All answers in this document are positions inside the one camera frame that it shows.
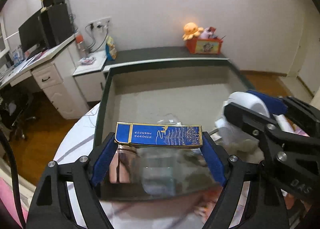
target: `wooden baseboard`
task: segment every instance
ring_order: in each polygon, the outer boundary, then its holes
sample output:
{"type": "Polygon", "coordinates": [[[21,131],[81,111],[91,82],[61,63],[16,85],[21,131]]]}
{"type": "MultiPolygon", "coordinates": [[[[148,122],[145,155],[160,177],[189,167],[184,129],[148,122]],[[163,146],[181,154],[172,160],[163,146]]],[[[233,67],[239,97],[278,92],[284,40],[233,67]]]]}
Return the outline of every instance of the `wooden baseboard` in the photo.
{"type": "Polygon", "coordinates": [[[301,79],[300,76],[297,76],[297,79],[300,81],[300,83],[304,86],[304,88],[308,91],[308,93],[314,97],[315,95],[313,94],[313,92],[309,89],[309,87],[306,85],[306,83],[301,79]]]}
{"type": "Polygon", "coordinates": [[[280,76],[280,77],[287,76],[287,74],[285,74],[285,73],[268,72],[268,71],[240,70],[240,72],[244,75],[258,74],[258,75],[265,75],[265,76],[280,76]]]}

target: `desk drawer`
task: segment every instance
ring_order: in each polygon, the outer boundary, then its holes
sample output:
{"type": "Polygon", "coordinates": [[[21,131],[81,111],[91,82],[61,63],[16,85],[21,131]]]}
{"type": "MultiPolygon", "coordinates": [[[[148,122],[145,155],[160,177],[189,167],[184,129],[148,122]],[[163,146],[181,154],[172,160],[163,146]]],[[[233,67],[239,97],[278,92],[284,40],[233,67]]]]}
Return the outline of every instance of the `desk drawer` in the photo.
{"type": "Polygon", "coordinates": [[[38,72],[32,72],[32,75],[41,89],[62,84],[62,79],[54,65],[49,65],[38,72]]]}

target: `snack bag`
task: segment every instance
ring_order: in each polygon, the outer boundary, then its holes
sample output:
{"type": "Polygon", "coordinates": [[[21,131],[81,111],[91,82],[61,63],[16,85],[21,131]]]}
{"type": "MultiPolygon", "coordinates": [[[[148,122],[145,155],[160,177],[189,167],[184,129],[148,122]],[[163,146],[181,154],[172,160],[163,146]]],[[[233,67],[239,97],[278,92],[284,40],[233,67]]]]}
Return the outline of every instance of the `snack bag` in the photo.
{"type": "Polygon", "coordinates": [[[107,60],[115,60],[117,56],[115,43],[113,42],[113,38],[111,38],[109,35],[106,37],[106,55],[107,60]]]}

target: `black computer tower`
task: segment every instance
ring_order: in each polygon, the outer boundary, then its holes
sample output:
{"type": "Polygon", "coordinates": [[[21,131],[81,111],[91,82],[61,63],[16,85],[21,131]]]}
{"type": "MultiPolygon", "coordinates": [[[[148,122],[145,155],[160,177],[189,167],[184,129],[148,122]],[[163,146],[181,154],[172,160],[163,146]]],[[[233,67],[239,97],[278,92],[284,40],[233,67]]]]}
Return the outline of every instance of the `black computer tower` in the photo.
{"type": "Polygon", "coordinates": [[[61,44],[73,34],[65,3],[48,7],[44,12],[41,12],[39,20],[47,48],[61,44]]]}

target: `orange plush toy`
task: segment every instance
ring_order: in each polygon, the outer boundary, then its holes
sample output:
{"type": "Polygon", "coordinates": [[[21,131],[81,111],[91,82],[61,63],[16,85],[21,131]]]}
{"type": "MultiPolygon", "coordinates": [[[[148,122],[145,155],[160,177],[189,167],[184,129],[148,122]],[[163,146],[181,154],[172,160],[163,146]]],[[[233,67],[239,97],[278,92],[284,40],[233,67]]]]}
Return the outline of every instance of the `orange plush toy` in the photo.
{"type": "Polygon", "coordinates": [[[203,28],[199,28],[197,24],[193,22],[189,22],[183,28],[184,35],[182,36],[183,40],[186,41],[188,39],[192,39],[193,37],[199,37],[201,32],[203,32],[203,28]]]}

